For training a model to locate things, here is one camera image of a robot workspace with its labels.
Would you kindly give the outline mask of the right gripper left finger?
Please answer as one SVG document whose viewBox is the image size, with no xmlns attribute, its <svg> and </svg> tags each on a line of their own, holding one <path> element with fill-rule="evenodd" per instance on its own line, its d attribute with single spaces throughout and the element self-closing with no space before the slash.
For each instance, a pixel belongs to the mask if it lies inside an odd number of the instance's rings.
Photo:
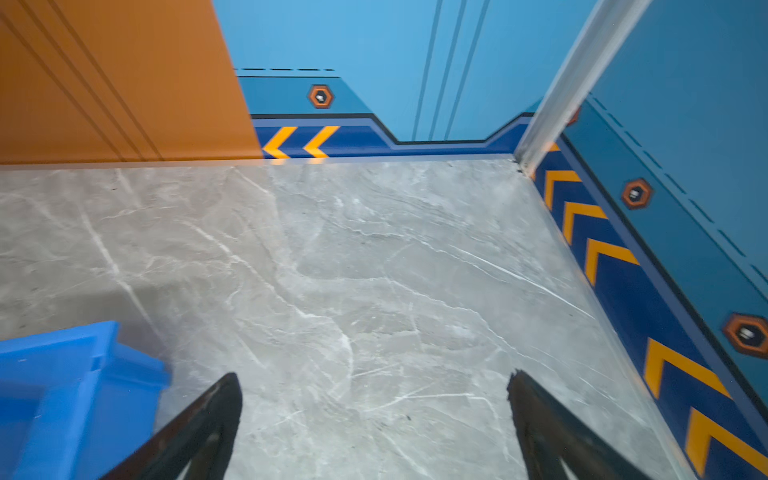
<svg viewBox="0 0 768 480">
<path fill-rule="evenodd" d="M 233 453 L 243 396 L 238 376 L 222 376 L 106 479 L 222 479 Z"/>
</svg>

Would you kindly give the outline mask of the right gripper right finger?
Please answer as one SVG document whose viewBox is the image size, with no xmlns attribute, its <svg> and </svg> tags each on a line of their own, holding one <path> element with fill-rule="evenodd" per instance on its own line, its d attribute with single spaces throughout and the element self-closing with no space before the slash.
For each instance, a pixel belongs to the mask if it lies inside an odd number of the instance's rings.
<svg viewBox="0 0 768 480">
<path fill-rule="evenodd" d="M 646 479 L 522 370 L 507 386 L 518 443 L 530 479 Z"/>
</svg>

